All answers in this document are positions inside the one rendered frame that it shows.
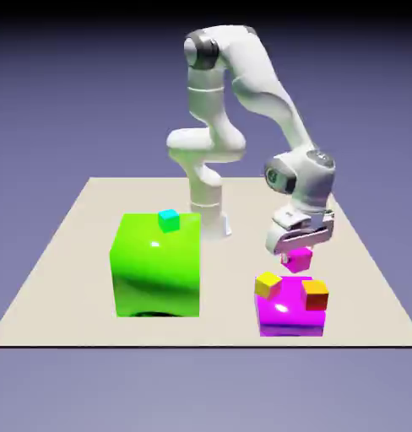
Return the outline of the large green box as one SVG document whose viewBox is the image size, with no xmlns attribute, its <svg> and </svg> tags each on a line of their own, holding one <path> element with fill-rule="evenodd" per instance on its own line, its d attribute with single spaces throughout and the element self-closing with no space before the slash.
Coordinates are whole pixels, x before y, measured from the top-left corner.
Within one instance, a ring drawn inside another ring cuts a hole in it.
<svg viewBox="0 0 412 432">
<path fill-rule="evenodd" d="M 110 249 L 116 314 L 200 315 L 200 216 L 179 213 L 164 233 L 158 213 L 125 213 Z"/>
</svg>

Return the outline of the small magenta cube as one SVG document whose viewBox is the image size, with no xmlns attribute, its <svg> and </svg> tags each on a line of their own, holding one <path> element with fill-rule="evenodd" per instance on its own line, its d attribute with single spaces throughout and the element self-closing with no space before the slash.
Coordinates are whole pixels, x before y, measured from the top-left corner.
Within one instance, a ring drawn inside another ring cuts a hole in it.
<svg viewBox="0 0 412 432">
<path fill-rule="evenodd" d="M 303 247 L 285 252 L 285 254 L 288 256 L 289 262 L 287 264 L 281 264 L 292 273 L 300 273 L 310 268 L 313 255 L 310 248 Z"/>
</svg>

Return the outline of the large magenta box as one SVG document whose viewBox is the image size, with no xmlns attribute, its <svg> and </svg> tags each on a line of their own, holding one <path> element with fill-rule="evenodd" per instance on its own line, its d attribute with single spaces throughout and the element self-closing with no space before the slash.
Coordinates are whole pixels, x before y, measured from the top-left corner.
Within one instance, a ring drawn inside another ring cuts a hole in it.
<svg viewBox="0 0 412 432">
<path fill-rule="evenodd" d="M 308 294 L 309 276 L 284 276 L 280 291 L 268 300 L 254 295 L 257 324 L 261 337 L 321 337 L 328 306 L 328 291 Z"/>
</svg>

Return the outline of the small cyan cube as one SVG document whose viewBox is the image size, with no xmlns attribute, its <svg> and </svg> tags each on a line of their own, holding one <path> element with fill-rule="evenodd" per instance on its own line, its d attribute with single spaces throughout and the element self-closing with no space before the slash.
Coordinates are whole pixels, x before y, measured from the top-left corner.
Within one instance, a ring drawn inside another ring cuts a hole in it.
<svg viewBox="0 0 412 432">
<path fill-rule="evenodd" d="M 180 229 L 180 214 L 175 209 L 166 209 L 158 212 L 158 224 L 164 233 Z"/>
</svg>

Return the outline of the small orange cube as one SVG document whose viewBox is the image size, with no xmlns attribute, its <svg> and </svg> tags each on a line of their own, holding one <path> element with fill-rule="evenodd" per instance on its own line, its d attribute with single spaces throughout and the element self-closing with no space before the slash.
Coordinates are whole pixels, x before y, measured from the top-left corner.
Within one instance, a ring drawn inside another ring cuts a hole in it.
<svg viewBox="0 0 412 432">
<path fill-rule="evenodd" d="M 306 311 L 325 311 L 328 308 L 329 291 L 321 280 L 303 280 L 301 289 L 302 303 Z"/>
</svg>

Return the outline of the small yellow cube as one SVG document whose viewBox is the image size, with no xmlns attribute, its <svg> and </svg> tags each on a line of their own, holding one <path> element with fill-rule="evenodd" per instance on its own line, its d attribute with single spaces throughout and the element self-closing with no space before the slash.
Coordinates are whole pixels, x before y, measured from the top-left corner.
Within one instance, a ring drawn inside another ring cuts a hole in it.
<svg viewBox="0 0 412 432">
<path fill-rule="evenodd" d="M 271 272 L 264 272 L 255 279 L 254 293 L 266 300 L 271 300 L 279 294 L 281 285 L 281 277 Z"/>
</svg>

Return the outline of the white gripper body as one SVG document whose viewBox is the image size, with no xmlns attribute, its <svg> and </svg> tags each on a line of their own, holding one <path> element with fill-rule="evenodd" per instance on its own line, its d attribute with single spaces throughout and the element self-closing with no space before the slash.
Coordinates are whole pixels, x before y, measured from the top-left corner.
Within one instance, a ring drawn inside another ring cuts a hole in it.
<svg viewBox="0 0 412 432">
<path fill-rule="evenodd" d="M 323 217 L 319 228 L 285 229 L 273 222 L 266 236 L 266 249 L 273 255 L 285 254 L 304 247 L 314 247 L 332 237 L 334 212 L 329 211 Z"/>
</svg>

